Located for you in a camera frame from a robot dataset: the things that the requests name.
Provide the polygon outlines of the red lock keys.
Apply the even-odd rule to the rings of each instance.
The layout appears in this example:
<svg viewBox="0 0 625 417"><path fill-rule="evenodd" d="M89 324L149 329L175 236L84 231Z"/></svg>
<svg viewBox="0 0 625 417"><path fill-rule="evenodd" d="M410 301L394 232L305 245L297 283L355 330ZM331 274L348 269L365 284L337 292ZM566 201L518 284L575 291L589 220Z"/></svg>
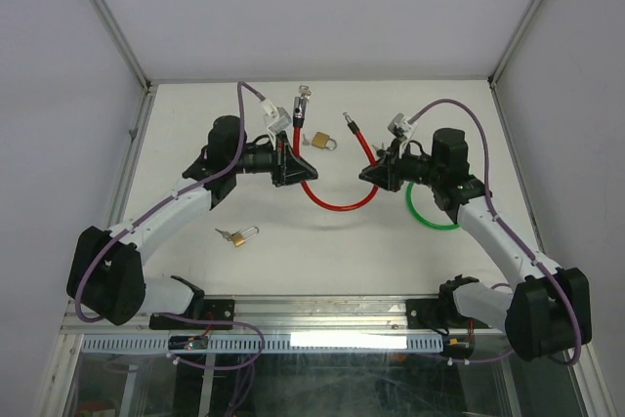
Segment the red lock keys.
<svg viewBox="0 0 625 417"><path fill-rule="evenodd" d="M311 96L312 91L311 91L309 86L307 86L307 85L300 85L299 86L299 94L300 94L300 97L302 99L308 99Z"/></svg>

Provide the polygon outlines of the small padlock keys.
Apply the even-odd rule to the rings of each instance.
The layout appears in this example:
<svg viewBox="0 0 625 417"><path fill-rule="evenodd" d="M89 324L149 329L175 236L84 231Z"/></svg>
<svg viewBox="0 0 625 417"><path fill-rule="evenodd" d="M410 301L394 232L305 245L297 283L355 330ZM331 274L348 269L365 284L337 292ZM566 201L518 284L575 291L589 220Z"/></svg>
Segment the small padlock keys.
<svg viewBox="0 0 625 417"><path fill-rule="evenodd" d="M221 230L221 229L216 229L216 232L218 232L223 239L226 239L228 241L231 241L231 233L226 231L226 230Z"/></svg>

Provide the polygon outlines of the small brass padlock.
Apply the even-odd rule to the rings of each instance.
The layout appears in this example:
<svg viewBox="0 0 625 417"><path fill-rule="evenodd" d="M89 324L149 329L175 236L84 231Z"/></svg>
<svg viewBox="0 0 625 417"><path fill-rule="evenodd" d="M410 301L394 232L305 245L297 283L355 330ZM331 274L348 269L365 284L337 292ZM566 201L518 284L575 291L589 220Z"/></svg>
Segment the small brass padlock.
<svg viewBox="0 0 625 417"><path fill-rule="evenodd" d="M230 236L230 241L235 247L240 247L259 233L260 229L258 227L239 230Z"/></svg>

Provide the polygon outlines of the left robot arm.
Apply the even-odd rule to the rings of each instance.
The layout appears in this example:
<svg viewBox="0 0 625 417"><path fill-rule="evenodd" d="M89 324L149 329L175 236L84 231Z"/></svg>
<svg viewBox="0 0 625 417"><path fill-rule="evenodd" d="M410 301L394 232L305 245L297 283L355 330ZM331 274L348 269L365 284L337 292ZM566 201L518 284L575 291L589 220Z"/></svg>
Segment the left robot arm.
<svg viewBox="0 0 625 417"><path fill-rule="evenodd" d="M114 325L138 313L170 314L187 328L199 324L205 315L203 290L176 275L148 278L144 268L165 241L225 200L238 175L260 173L270 175L277 188L318 177L285 132L249 142L239 117L216 119L199 156L154 208L137 220L89 227L79 235L66 285L75 307L94 312L93 321Z"/></svg>

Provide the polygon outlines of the black head key bunch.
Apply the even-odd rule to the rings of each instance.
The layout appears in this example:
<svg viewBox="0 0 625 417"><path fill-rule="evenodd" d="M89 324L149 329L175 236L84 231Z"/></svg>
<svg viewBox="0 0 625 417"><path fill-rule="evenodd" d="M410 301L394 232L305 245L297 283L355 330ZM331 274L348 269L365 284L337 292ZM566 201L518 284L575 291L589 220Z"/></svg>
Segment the black head key bunch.
<svg viewBox="0 0 625 417"><path fill-rule="evenodd" d="M383 143L380 143L378 146L373 145L372 147L375 150L375 154L378 156L383 155L387 151Z"/></svg>

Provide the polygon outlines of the green cable lock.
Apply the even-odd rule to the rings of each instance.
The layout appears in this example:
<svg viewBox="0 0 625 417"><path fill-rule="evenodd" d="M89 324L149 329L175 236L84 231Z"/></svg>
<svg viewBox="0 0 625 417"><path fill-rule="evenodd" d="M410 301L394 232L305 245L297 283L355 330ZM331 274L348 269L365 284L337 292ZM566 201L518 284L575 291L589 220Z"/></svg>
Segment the green cable lock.
<svg viewBox="0 0 625 417"><path fill-rule="evenodd" d="M416 209L414 203L413 203L413 199L412 199L412 191L414 188L414 184L413 183L409 183L406 191L405 191L405 197L404 197L404 201L406 204L406 208L408 210L408 212L411 214L411 216L422 226L428 228L428 229L433 229L433 230L437 230L437 231L451 231L451 230L456 230L459 229L459 225L458 224L449 224L449 225L442 225L442 224L437 224L434 222L431 222L429 220L427 220L426 218L424 218Z"/></svg>

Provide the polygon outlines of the large brass padlock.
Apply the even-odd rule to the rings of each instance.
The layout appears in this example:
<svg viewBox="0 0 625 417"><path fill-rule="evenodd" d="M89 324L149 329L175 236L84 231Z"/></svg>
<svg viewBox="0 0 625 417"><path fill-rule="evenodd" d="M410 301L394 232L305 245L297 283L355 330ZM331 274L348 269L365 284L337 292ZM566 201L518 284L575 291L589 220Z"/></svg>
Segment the large brass padlock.
<svg viewBox="0 0 625 417"><path fill-rule="evenodd" d="M337 142L329 135L316 132L311 140L311 146L323 150L335 150L338 146Z"/></svg>

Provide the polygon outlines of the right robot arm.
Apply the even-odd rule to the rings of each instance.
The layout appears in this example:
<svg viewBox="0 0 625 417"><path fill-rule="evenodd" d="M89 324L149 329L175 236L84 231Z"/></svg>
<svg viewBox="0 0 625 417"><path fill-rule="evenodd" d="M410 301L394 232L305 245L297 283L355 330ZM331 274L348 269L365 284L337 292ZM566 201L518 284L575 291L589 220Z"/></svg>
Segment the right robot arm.
<svg viewBox="0 0 625 417"><path fill-rule="evenodd" d="M590 285L578 268L564 269L530 246L492 210L492 194L470 172L461 130L434 132L431 151L413 154L394 140L359 178L386 191L405 183L428 187L439 210L469 234L504 275L509 291L458 275L439 288L437 317L448 326L474 318L503 332L519 358L571 350L580 356L592 339Z"/></svg>

